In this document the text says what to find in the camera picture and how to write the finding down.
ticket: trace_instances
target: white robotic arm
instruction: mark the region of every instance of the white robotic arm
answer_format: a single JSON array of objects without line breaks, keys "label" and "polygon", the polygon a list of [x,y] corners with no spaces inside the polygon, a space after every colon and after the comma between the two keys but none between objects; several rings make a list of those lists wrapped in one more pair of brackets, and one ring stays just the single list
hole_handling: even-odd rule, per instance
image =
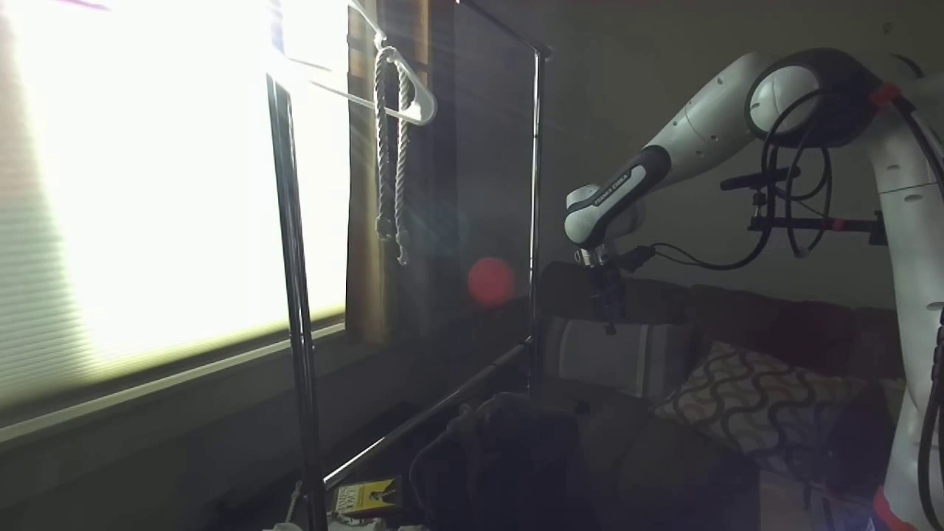
[{"label": "white robotic arm", "polygon": [[940,527],[940,457],[930,428],[935,428],[944,385],[932,388],[930,375],[944,305],[944,168],[938,139],[921,124],[896,83],[913,83],[913,71],[902,61],[871,61],[866,66],[841,50],[739,56],[615,177],[568,190],[562,230],[576,246],[593,249],[608,239],[612,218],[646,190],[696,177],[753,139],[781,146],[871,142],[907,379],[876,502],[885,507],[885,522]]}]

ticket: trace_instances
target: patterned pillow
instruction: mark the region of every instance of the patterned pillow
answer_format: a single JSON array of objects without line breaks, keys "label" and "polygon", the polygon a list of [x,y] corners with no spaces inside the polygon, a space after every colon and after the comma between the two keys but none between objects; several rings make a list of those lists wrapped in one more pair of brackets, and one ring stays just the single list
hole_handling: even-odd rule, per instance
[{"label": "patterned pillow", "polygon": [[694,425],[773,471],[823,479],[826,445],[865,379],[826,378],[770,354],[713,341],[654,416]]}]

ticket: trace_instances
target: window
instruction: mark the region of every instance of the window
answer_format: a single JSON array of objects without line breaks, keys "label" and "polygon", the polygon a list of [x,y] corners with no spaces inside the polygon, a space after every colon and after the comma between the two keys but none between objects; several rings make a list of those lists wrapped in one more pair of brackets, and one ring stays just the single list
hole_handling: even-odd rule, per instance
[{"label": "window", "polygon": [[[325,83],[344,80],[342,13],[328,0],[283,10],[285,47]],[[6,6],[0,403],[285,326],[266,21],[266,2],[230,0]],[[344,305],[348,106],[291,96],[312,313],[331,316]]]}]

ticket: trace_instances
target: metal stand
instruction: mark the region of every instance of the metal stand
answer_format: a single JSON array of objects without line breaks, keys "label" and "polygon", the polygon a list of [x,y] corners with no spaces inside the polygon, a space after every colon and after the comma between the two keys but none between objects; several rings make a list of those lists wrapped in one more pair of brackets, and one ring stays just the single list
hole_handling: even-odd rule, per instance
[{"label": "metal stand", "polygon": [[328,531],[328,502],[322,484],[322,432],[319,432],[319,391],[314,391],[314,339],[312,313],[306,304],[303,274],[303,227],[297,204],[297,168],[291,145],[291,96],[283,84],[269,80],[269,115],[270,115],[270,153],[278,183],[278,211],[283,236],[285,297],[289,297],[289,332],[291,332],[291,370],[297,397],[297,437],[300,437],[300,502],[306,503],[306,527]]},{"label": "metal stand", "polygon": [[465,6],[468,10],[489,21],[496,30],[519,41],[531,50],[531,150],[528,150],[528,385],[533,388],[533,379],[540,375],[540,305],[536,305],[536,268],[540,268],[540,243],[536,243],[536,224],[540,224],[540,142],[543,142],[543,84],[546,84],[546,61],[552,59],[552,50],[528,34],[525,30],[502,21],[497,13],[487,10],[483,6],[471,0],[458,0],[458,6]]}]

